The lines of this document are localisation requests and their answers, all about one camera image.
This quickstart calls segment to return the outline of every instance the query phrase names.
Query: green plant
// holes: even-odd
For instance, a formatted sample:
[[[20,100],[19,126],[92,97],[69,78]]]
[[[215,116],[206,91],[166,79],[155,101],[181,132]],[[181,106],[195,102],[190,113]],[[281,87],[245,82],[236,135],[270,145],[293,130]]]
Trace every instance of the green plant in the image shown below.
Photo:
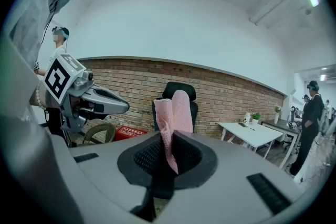
[[[276,105],[276,106],[274,107],[274,111],[277,112],[277,113],[281,113],[281,112],[282,112],[282,107],[279,106],[279,105]]]
[[[254,119],[254,120],[260,120],[260,118],[261,118],[260,113],[252,115],[252,119]]]

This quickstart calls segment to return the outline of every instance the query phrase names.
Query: desk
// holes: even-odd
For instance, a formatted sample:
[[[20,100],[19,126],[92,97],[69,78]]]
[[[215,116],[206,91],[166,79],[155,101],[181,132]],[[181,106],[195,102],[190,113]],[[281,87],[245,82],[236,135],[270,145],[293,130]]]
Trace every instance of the desk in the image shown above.
[[[287,126],[287,121],[285,121],[285,120],[278,120],[277,124],[274,123],[274,120],[262,121],[261,124],[265,127],[271,128],[275,131],[279,131],[283,134],[293,136],[293,140],[292,140],[292,143],[290,144],[289,150],[288,150],[285,158],[283,159],[282,163],[279,166],[279,168],[281,169],[285,165],[285,163],[286,163],[287,159],[289,158],[289,155],[292,152],[293,148],[297,147],[297,145],[300,141],[301,132],[298,129],[296,129],[296,130],[290,129]]]
[[[242,139],[245,143],[244,146],[252,146],[254,147],[254,152],[257,151],[257,148],[268,144],[267,152],[264,155],[266,158],[273,141],[282,136],[281,132],[270,130],[267,127],[257,125],[248,125],[247,127],[243,127],[239,125],[237,122],[219,122],[219,125],[223,127],[222,141],[224,140],[226,131],[233,133],[233,136],[228,140],[229,143],[232,142],[233,138],[236,136]]]

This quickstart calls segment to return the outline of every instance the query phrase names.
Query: bottle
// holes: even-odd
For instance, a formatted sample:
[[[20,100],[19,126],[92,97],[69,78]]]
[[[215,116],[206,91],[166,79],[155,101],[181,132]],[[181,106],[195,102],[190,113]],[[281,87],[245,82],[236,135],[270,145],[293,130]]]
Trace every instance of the bottle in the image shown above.
[[[250,118],[251,118],[250,113],[246,112],[245,117],[244,117],[244,121],[243,121],[245,126],[248,126],[248,124],[250,122]]]

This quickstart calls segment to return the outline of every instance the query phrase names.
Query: person in black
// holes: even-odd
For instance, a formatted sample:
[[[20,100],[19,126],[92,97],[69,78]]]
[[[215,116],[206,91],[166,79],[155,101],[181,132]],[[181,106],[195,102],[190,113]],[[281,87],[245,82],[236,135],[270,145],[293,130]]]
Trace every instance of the person in black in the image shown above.
[[[296,109],[295,109],[295,117],[298,118],[298,119],[300,118],[300,111],[299,111],[299,108],[296,108]]]
[[[321,95],[318,93],[320,87],[317,82],[312,80],[307,88],[312,98],[303,108],[301,147],[298,158],[289,169],[289,173],[292,176],[295,176],[300,171],[308,156],[314,138],[319,133],[318,120],[321,119],[324,108]]]
[[[302,98],[304,100],[304,106],[306,106],[306,104],[308,104],[309,102],[309,96],[307,94],[304,95],[304,97]]]

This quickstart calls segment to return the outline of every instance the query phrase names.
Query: pink towel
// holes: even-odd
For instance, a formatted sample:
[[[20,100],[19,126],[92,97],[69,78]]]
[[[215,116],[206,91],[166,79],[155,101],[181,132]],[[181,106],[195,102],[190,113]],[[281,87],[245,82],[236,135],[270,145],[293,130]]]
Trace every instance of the pink towel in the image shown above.
[[[174,130],[193,132],[189,96],[185,91],[177,90],[172,100],[154,100],[156,122],[160,128],[167,162],[178,174],[177,163],[172,153],[172,135]]]

